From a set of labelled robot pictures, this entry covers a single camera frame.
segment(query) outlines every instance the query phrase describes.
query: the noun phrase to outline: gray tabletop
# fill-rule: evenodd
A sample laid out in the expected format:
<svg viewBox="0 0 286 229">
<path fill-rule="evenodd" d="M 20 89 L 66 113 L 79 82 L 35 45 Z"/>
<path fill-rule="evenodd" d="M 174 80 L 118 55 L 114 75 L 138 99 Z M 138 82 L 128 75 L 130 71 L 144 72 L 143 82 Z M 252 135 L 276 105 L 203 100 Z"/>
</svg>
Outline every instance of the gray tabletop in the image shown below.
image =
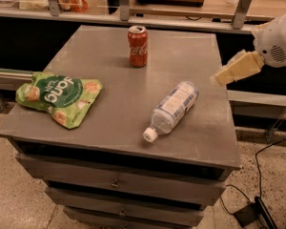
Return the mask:
<svg viewBox="0 0 286 229">
<path fill-rule="evenodd" d="M 215 167 L 240 167 L 225 88 L 209 77 L 221 67 L 215 36 L 148 30 L 148 63 L 129 65 L 128 29 L 82 26 L 45 69 L 104 85 L 82 124 L 67 130 L 47 113 L 16 105 L 0 136 Z M 181 81 L 200 90 L 195 106 L 169 134 L 143 139 L 153 108 Z"/>
</svg>

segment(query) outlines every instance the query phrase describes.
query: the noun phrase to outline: floor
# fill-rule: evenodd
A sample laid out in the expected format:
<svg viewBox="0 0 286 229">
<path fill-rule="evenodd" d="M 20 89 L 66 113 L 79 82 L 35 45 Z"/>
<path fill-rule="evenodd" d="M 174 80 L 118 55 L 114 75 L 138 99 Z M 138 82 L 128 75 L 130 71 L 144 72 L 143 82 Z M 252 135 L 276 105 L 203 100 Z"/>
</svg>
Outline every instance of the floor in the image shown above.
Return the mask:
<svg viewBox="0 0 286 229">
<path fill-rule="evenodd" d="M 0 122 L 6 114 L 0 114 Z M 233 184 L 250 200 L 259 195 L 258 172 L 255 153 L 267 146 L 264 131 L 236 127 L 241 154 L 242 169 L 233 172 L 226 185 Z M 286 138 L 286 133 L 277 132 L 274 141 Z M 0 138 L 0 229 L 112 229 L 69 219 L 63 207 L 55 205 L 43 192 L 46 185 L 36 180 L 15 160 L 15 150 L 4 138 Z M 262 171 L 263 200 L 279 229 L 286 228 L 286 141 L 258 155 Z M 230 212 L 246 205 L 234 187 L 228 186 L 222 199 Z M 246 228 L 260 228 L 254 221 Z M 197 229 L 241 228 L 235 218 L 225 212 L 220 200 L 214 207 L 205 210 L 205 217 Z"/>
</svg>

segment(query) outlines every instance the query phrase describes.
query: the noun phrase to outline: can top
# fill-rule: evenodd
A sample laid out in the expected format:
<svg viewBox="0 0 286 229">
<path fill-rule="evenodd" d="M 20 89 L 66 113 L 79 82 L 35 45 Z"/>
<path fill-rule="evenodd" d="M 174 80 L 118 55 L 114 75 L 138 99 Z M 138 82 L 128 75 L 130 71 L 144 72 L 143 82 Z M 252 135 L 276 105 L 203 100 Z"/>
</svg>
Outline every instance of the can top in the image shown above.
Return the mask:
<svg viewBox="0 0 286 229">
<path fill-rule="evenodd" d="M 129 32 L 134 34 L 140 34 L 146 31 L 146 28 L 143 26 L 132 26 L 129 28 Z"/>
</svg>

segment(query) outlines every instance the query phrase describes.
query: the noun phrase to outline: green chip bag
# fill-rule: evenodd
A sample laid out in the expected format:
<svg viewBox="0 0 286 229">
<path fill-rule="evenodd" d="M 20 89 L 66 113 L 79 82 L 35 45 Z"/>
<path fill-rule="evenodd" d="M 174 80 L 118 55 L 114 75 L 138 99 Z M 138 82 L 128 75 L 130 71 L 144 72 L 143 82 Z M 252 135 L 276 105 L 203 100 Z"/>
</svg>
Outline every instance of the green chip bag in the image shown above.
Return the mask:
<svg viewBox="0 0 286 229">
<path fill-rule="evenodd" d="M 68 129 L 80 125 L 103 88 L 97 79 L 73 79 L 54 73 L 34 73 L 31 79 L 17 90 L 17 103 L 48 112 Z"/>
</svg>

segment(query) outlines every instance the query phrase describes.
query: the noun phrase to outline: coca-cola logo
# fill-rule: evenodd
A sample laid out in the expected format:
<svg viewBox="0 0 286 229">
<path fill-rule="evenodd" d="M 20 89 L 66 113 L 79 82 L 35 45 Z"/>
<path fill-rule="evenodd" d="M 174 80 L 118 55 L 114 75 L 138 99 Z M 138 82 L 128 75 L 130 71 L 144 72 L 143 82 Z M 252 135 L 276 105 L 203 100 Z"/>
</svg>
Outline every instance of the coca-cola logo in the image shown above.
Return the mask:
<svg viewBox="0 0 286 229">
<path fill-rule="evenodd" d="M 142 47 L 131 47 L 131 54 L 143 55 L 147 53 L 147 41 Z"/>
</svg>

